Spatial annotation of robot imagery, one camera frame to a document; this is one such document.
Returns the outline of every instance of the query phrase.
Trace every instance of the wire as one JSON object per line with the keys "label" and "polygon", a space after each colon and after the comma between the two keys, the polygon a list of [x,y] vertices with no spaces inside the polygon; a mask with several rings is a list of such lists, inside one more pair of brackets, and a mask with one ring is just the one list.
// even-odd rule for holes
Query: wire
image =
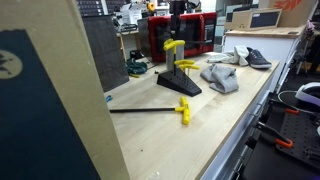
{"label": "wire", "polygon": [[278,94],[278,99],[279,99],[279,101],[282,102],[283,104],[285,104],[285,105],[287,105],[287,106],[289,106],[289,107],[292,107],[292,108],[294,108],[294,109],[296,109],[296,110],[299,110],[299,111],[301,111],[301,112],[305,112],[305,113],[308,113],[308,114],[313,114],[313,115],[316,115],[316,116],[319,116],[319,115],[320,115],[319,113],[312,112],[312,111],[307,111],[307,110],[304,110],[304,109],[300,109],[300,108],[298,108],[298,107],[295,107],[295,106],[292,106],[292,105],[289,105],[289,104],[285,103],[285,102],[280,98],[281,94],[283,94],[283,93],[297,93],[297,91],[286,90],[286,91],[280,92],[280,93]]}

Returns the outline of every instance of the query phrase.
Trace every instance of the workbench surface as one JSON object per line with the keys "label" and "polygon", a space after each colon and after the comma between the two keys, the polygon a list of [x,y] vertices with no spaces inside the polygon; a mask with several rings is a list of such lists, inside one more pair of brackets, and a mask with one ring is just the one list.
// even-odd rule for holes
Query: workbench surface
{"label": "workbench surface", "polygon": [[304,32],[306,26],[299,27],[278,27],[272,29],[262,29],[253,31],[232,30],[226,32],[226,36],[242,36],[242,37],[267,37],[267,38],[288,38],[294,39]]}
{"label": "workbench surface", "polygon": [[191,122],[182,124],[179,112],[111,113],[115,130],[131,179],[197,179],[227,140],[253,99],[268,81],[278,65],[266,71],[249,66],[221,64],[236,68],[239,90],[221,94],[209,87],[200,72],[211,66],[210,53],[194,58],[200,70],[190,70],[191,79],[202,93],[189,97],[156,84],[155,71],[165,70],[165,64],[155,66],[111,91],[109,109],[174,108],[181,96],[187,98]]}

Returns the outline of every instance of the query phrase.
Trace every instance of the gray shoe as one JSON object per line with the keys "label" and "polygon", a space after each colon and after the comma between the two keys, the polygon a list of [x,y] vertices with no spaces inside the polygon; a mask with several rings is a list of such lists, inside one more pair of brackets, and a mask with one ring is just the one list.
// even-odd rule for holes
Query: gray shoe
{"label": "gray shoe", "polygon": [[249,47],[247,47],[247,49],[249,51],[249,56],[246,60],[251,67],[256,69],[268,69],[272,67],[272,64],[262,56],[260,51]]}

